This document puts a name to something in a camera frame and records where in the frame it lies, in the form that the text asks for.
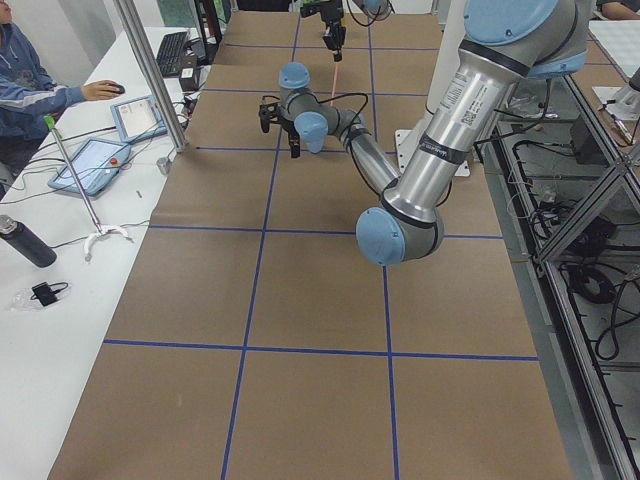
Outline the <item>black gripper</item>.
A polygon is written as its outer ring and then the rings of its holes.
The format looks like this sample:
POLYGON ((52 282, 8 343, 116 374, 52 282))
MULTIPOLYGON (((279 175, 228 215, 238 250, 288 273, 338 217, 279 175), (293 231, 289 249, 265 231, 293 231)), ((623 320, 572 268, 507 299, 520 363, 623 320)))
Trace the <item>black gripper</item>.
POLYGON ((294 122, 285 117, 281 117, 280 123, 288 136, 288 144, 289 144, 291 158, 292 159, 299 158, 301 155, 300 135, 295 128, 294 122))
POLYGON ((344 8, 341 4, 323 4, 320 6, 320 14, 326 26, 323 41, 332 52, 333 60, 340 62, 346 37, 346 27, 342 23, 344 8))

